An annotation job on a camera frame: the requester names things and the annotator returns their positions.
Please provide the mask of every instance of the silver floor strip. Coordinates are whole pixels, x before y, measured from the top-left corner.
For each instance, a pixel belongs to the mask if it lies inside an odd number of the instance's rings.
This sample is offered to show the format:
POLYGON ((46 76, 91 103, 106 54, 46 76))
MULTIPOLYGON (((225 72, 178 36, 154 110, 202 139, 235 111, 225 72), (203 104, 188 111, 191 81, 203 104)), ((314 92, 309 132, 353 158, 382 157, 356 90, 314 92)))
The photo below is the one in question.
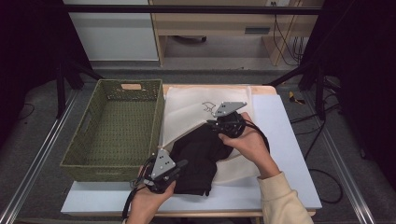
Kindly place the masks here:
POLYGON ((78 93, 79 91, 71 92, 66 103, 66 109, 64 111, 64 114, 59 119, 55 120, 51 130, 49 131, 49 134, 47 135, 46 140, 44 141, 41 148, 38 150, 37 155, 35 156, 35 159, 33 160, 31 166, 29 167, 29 170, 27 171, 25 177, 23 178, 20 186, 18 187, 11 201, 8 203, 6 209, 1 214, 0 216, 1 224, 13 223, 14 220, 16 219, 24 201, 26 200, 30 190, 33 187, 33 184, 35 183, 35 180, 40 174, 41 168, 43 167, 46 158, 50 154, 52 147, 56 139, 58 138, 59 132, 64 126, 64 122, 66 121, 67 117, 70 114, 70 111, 76 101, 78 93))
MULTIPOLYGON (((315 111, 314 106, 314 96, 311 92, 303 91, 303 96, 305 101, 307 102, 308 106, 310 107, 312 112, 315 111)), ((320 126, 321 121, 318 117, 316 117, 317 123, 320 126)), ((344 191, 348 196, 350 203, 352 204, 353 209, 360 221, 361 224, 374 224, 375 220, 370 212, 369 207, 367 206, 366 202, 361 195, 361 191, 358 188, 355 180, 353 179, 352 174, 349 172, 344 160, 342 159, 340 153, 338 152, 337 146, 335 145, 332 137, 326 128, 323 128, 323 143, 325 144, 330 158, 332 159, 332 164, 334 165, 335 171, 337 172, 338 176, 340 177, 340 181, 344 187, 344 191)))

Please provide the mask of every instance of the horizontal black bar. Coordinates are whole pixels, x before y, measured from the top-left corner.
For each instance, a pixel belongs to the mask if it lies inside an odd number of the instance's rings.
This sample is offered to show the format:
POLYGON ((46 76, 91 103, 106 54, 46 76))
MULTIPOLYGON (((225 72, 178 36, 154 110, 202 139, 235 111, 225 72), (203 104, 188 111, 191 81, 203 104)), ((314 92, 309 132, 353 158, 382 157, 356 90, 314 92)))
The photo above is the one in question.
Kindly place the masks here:
POLYGON ((141 6, 141 5, 45 5, 45 9, 85 13, 202 13, 202 14, 271 14, 321 15, 334 9, 321 7, 234 7, 234 6, 141 6))

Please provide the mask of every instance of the black cloth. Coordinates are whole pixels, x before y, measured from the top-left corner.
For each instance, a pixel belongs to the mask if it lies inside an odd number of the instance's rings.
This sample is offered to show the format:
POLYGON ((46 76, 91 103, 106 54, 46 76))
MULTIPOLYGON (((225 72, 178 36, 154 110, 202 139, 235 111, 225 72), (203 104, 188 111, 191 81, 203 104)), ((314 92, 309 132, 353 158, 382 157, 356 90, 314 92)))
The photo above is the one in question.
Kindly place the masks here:
POLYGON ((181 172, 174 193, 208 196, 218 170, 216 161, 228 158, 232 151, 206 124, 178 139, 170 157, 175 162, 187 160, 189 163, 181 172))

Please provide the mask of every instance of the white tabletop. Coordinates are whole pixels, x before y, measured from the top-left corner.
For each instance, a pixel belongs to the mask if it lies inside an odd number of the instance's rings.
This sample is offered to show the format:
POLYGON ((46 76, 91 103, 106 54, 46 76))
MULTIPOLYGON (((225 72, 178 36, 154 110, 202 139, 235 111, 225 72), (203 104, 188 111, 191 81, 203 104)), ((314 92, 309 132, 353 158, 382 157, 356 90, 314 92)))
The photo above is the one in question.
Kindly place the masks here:
MULTIPOLYGON (((289 118, 278 95, 253 95, 256 125, 270 143, 271 155, 292 189, 308 210, 321 208, 317 191, 306 167, 289 118)), ((74 182, 62 208, 72 216, 119 216, 130 192, 129 183, 74 182)), ((213 185, 210 195, 174 195, 158 215, 194 213, 260 212, 261 195, 256 177, 213 185)))

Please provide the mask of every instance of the storage bin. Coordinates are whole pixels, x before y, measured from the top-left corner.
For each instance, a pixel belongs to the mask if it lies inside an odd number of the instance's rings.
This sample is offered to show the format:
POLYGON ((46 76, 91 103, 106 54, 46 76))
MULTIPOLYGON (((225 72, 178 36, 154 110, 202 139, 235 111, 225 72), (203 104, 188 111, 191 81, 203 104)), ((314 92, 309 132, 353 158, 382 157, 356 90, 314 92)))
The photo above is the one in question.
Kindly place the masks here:
POLYGON ((158 150, 163 109, 159 79, 99 80, 61 168, 76 181, 136 178, 158 150))

